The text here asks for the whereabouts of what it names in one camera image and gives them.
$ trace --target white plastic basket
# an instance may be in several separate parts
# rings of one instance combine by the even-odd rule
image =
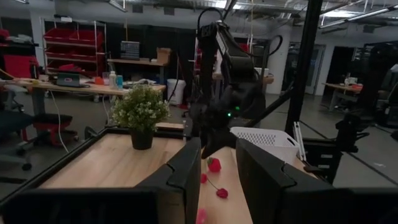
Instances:
[[[290,165],[294,164],[299,144],[283,131],[259,128],[233,127],[231,132],[238,138],[248,140]]]

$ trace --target bottle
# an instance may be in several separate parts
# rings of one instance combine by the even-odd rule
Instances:
[[[118,89],[118,85],[116,84],[116,73],[114,71],[112,71],[109,74],[109,87],[113,90]]]
[[[122,75],[116,76],[116,84],[118,85],[118,89],[120,89],[120,90],[123,89],[123,76]]]

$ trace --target cardboard box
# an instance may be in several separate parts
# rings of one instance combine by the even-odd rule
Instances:
[[[157,48],[157,62],[168,63],[170,61],[171,49],[168,48]]]

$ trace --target black plant pot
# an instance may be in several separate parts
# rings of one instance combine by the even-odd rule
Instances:
[[[137,131],[130,129],[132,147],[137,150],[146,150],[152,147],[152,140],[154,139],[153,130]]]

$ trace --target green plant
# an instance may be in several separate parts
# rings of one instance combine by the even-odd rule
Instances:
[[[112,118],[124,128],[155,130],[155,125],[170,115],[162,93],[147,85],[135,85],[123,98],[116,99]]]

